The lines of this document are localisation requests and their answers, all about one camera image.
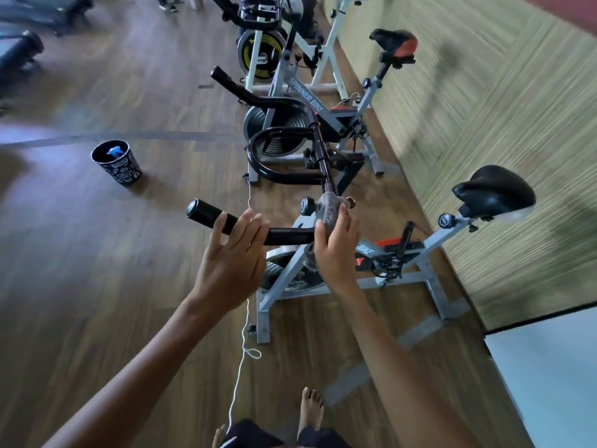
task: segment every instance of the shoe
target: shoe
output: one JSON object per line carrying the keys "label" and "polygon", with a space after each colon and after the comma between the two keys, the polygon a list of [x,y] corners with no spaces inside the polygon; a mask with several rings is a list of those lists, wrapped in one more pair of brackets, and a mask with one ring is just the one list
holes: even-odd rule
{"label": "shoe", "polygon": [[174,6],[174,3],[172,2],[167,3],[165,5],[160,5],[160,9],[162,11],[178,12],[178,9],[176,8],[176,6]]}

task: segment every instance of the gym equipment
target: gym equipment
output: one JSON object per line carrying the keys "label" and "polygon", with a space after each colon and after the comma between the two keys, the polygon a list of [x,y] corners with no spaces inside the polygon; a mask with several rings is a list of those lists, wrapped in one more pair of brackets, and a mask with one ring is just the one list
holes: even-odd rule
{"label": "gym equipment", "polygon": [[[329,235],[336,224],[339,205],[344,203],[353,207],[356,204],[354,199],[342,195],[362,167],[363,155],[344,155],[326,147],[317,118],[305,102],[288,97],[258,97],[235,84],[219,67],[213,69],[211,76],[248,105],[264,110],[292,107],[302,113],[303,127],[271,127],[253,136],[247,145],[247,157],[255,171],[267,180],[280,184],[321,185],[323,191],[317,203],[312,198],[304,198],[300,204],[301,216],[294,225],[272,228],[265,241],[266,245],[282,246],[268,252],[266,274],[257,291],[257,324],[254,330],[257,342],[267,343],[270,341],[269,310],[276,301],[330,293],[314,261],[315,221],[323,220]],[[310,139],[313,150],[309,154],[312,160],[305,160],[307,170],[279,172],[268,168],[260,159],[258,150],[273,137]],[[339,177],[334,178],[332,170],[339,170]],[[523,218],[532,211],[535,194],[518,175],[497,165],[481,167],[470,180],[454,186],[452,192],[463,203],[459,214],[439,216],[439,229],[427,239],[412,240],[414,223],[407,222],[400,238],[380,242],[360,241],[355,251],[355,267],[373,274],[373,277],[358,280],[362,289],[424,282],[441,318],[453,317],[454,310],[432,268],[429,254],[460,231],[477,231],[474,225],[477,220],[490,222],[498,218]],[[191,202],[186,211],[191,220],[208,227],[213,227],[220,213],[220,209],[200,199]],[[230,233],[237,220],[228,214],[224,234]],[[418,271],[403,272],[414,265],[419,268]]]}
{"label": "gym equipment", "polygon": [[92,7],[93,0],[0,0],[0,20],[40,23],[60,36]]}
{"label": "gym equipment", "polygon": [[[245,27],[246,20],[238,15],[235,9],[231,7],[232,4],[229,0],[219,0],[217,4],[224,10],[223,17],[225,20],[230,20],[240,27]],[[283,10],[283,6],[279,3],[275,5],[275,9]],[[286,14],[284,14],[283,11],[280,11],[279,17],[282,16],[289,19],[292,26],[288,33],[287,44],[280,56],[278,68],[268,96],[278,97],[285,94],[284,84],[286,83],[293,92],[298,94],[317,113],[317,119],[321,123],[321,134],[324,142],[337,143],[336,149],[343,151],[348,141],[352,140],[354,142],[354,151],[356,140],[359,138],[365,147],[363,154],[369,160],[377,176],[383,175],[386,170],[395,170],[397,173],[400,173],[396,165],[383,163],[379,159],[362,115],[371,105],[371,101],[377,90],[382,87],[383,78],[391,67],[400,69],[405,64],[415,63],[414,52],[418,45],[416,37],[405,30],[374,30],[369,35],[369,38],[375,40],[383,50],[379,56],[380,68],[375,78],[373,80],[369,78],[363,80],[362,86],[366,91],[364,96],[358,100],[356,106],[338,106],[332,110],[328,110],[324,103],[309,90],[307,85],[303,84],[296,77],[298,63],[294,63],[294,65],[290,63],[292,44],[297,35],[300,13],[286,11]],[[267,31],[275,29],[272,27],[272,22],[260,22],[259,20],[253,21],[252,26],[257,32],[260,29],[267,29]],[[250,108],[245,116],[243,132],[248,141],[262,129],[273,126],[302,127],[302,121],[303,118],[300,112],[296,112],[292,108],[264,111],[258,106],[254,106]],[[303,154],[296,154],[296,152],[302,148],[303,143],[304,139],[299,137],[285,138],[284,141],[281,141],[279,138],[273,138],[259,151],[259,156],[264,162],[302,160]],[[258,180],[258,174],[251,167],[249,167],[246,176],[249,183],[255,183]]]}
{"label": "gym equipment", "polygon": [[[36,33],[11,25],[0,25],[0,83],[10,83],[11,77],[34,62],[34,57],[44,51],[44,45]],[[10,104],[0,98],[0,115]]]}
{"label": "gym equipment", "polygon": [[[313,92],[337,91],[341,99],[347,99],[348,93],[338,67],[334,43],[344,23],[346,12],[351,3],[361,6],[363,0],[336,0],[336,8],[332,12],[332,25],[327,40],[318,30],[317,23],[313,21],[316,0],[288,0],[292,3],[294,12],[301,14],[298,22],[298,32],[294,43],[303,51],[303,61],[311,70],[312,80],[306,88]],[[271,81],[275,75],[282,50],[286,47],[288,29],[280,27],[277,30],[263,32],[247,30],[237,42],[237,55],[245,77],[241,79],[249,91],[267,92],[271,84],[255,84],[255,79]],[[330,63],[334,83],[322,83],[325,66]]]}

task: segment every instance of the black knob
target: black knob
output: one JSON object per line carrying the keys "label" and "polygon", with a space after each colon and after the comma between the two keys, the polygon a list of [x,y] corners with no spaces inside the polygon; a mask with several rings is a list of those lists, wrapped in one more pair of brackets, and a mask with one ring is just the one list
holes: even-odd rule
{"label": "black knob", "polygon": [[317,204],[313,198],[306,196],[300,201],[300,214],[309,216],[317,209]]}
{"label": "black knob", "polygon": [[456,217],[452,214],[441,214],[437,220],[437,224],[442,229],[450,229],[456,226]]}

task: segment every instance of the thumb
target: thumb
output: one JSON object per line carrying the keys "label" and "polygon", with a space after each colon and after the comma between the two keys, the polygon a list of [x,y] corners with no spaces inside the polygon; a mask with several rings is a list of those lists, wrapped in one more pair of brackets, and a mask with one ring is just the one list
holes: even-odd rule
{"label": "thumb", "polygon": [[315,254],[323,253],[328,247],[325,225],[321,220],[315,222]]}
{"label": "thumb", "polygon": [[226,219],[228,218],[228,214],[222,212],[218,218],[215,219],[214,227],[211,230],[210,241],[207,244],[207,249],[205,253],[209,256],[213,255],[216,251],[218,251],[221,247],[221,239],[222,239],[222,230],[224,229],[224,225],[226,224]]}

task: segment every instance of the wood paneled wall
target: wood paneled wall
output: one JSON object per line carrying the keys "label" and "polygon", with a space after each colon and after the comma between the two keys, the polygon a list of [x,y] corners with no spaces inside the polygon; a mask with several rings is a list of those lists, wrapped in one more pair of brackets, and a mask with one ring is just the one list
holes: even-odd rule
{"label": "wood paneled wall", "polygon": [[524,221],[445,246],[486,328],[597,300],[597,38],[523,0],[369,0],[339,36],[359,78],[377,27],[419,38],[373,107],[429,220],[457,210],[451,188],[482,165],[537,194]]}

